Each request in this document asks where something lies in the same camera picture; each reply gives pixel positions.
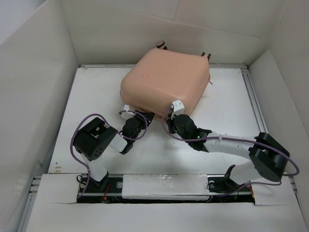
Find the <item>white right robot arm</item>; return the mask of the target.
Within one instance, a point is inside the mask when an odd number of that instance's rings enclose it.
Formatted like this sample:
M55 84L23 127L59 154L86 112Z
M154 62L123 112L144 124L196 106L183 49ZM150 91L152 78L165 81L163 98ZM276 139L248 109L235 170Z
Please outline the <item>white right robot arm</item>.
M207 153L224 153L247 159L241 165L232 164L224 176L208 184L212 192L230 195L247 188L253 180L264 178L268 185L279 185L290 161L290 153L268 133L253 138L242 138L215 133L199 128L190 116L169 114L166 119L168 133L177 134L177 140L192 149Z

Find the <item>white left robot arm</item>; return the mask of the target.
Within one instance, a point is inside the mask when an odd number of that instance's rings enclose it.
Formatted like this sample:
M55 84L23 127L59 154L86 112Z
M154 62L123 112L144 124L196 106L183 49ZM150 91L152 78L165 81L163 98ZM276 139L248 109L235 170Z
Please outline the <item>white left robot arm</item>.
M90 114L84 118L75 130L70 151L73 158L86 167L88 175L86 185L96 191L104 191L107 187L109 173L104 167L103 152L111 147L120 154L128 153L136 140L141 139L155 114L141 111L122 110L119 114L128 113L123 128L118 131L100 114Z

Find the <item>pink hard-shell suitcase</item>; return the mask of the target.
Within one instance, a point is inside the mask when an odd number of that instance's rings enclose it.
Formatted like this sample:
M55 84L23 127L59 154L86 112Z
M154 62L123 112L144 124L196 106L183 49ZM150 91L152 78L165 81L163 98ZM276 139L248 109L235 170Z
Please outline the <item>pink hard-shell suitcase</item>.
M169 51L164 41L148 51L120 84L126 104L162 116L180 100L184 114L191 115L210 83L211 55Z

